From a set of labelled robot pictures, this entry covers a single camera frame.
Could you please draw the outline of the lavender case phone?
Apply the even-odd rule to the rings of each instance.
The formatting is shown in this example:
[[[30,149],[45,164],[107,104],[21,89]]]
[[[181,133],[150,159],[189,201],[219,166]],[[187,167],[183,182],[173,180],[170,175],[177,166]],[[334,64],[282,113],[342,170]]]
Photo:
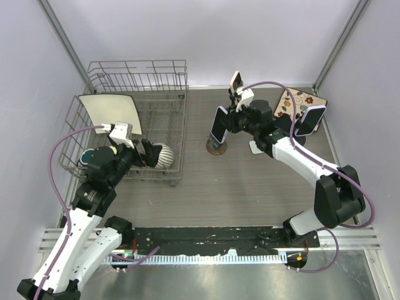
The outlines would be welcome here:
[[[228,133],[225,125],[222,123],[223,118],[227,115],[228,111],[224,107],[217,107],[210,133],[214,140],[219,144],[222,144],[225,141]]]

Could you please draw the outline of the grey wire dish rack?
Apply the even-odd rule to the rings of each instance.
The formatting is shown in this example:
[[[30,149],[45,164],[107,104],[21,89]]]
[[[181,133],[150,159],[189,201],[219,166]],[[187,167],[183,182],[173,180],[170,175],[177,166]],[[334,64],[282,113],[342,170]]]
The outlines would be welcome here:
[[[87,69],[88,83],[83,94],[125,94],[132,96],[142,126],[141,135],[152,143],[168,145],[174,161],[167,169],[132,167],[127,179],[164,181],[176,186],[181,178],[188,100],[188,73],[185,59],[135,61],[92,61]],[[74,96],[65,117],[67,131],[92,126],[89,111]],[[110,145],[106,133],[85,131],[62,143],[59,164],[73,176],[82,178],[79,158],[87,148]]]

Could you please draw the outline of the black round phone stand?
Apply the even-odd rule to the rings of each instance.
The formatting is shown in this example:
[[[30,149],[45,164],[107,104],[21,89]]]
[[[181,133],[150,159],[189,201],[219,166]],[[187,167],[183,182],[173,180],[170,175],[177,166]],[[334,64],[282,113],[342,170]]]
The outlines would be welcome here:
[[[296,123],[294,125],[294,132],[293,132],[293,138],[294,140],[299,143],[300,145],[305,145],[306,143],[306,137],[305,136],[297,136],[296,131],[299,129],[299,127],[302,124],[301,118],[303,116],[303,112],[299,112],[296,114]]]

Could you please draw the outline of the purple case phone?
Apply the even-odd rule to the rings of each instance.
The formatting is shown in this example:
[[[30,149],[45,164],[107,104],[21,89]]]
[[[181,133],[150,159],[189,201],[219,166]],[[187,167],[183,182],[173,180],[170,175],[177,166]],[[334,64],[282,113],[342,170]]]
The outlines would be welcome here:
[[[314,132],[315,127],[321,122],[326,112],[325,105],[311,106],[297,119],[295,136],[308,136]]]

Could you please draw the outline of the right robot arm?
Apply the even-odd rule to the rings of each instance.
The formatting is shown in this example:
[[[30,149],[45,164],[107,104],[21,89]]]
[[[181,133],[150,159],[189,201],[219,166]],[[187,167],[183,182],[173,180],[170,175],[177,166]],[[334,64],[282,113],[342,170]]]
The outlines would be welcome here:
[[[314,189],[312,208],[283,223],[282,239],[291,247],[304,241],[305,235],[321,228],[334,229],[363,212],[364,196],[358,189],[357,171],[321,160],[303,147],[301,138],[290,134],[287,114],[275,119],[269,103],[255,100],[240,111],[231,108],[221,124],[230,132],[244,131],[253,137],[257,148],[300,174]]]

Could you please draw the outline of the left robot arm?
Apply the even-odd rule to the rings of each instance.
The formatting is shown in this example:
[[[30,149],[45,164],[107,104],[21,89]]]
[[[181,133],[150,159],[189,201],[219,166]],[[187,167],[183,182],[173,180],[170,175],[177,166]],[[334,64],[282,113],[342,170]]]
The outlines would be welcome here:
[[[132,166],[159,167],[165,144],[142,139],[144,152],[134,146],[101,146],[91,152],[86,181],[76,190],[67,223],[50,255],[31,279],[23,279],[17,292],[25,299],[79,299],[89,278],[116,248],[133,241],[131,222],[110,217],[100,236],[87,248],[88,237],[116,198],[115,188]]]

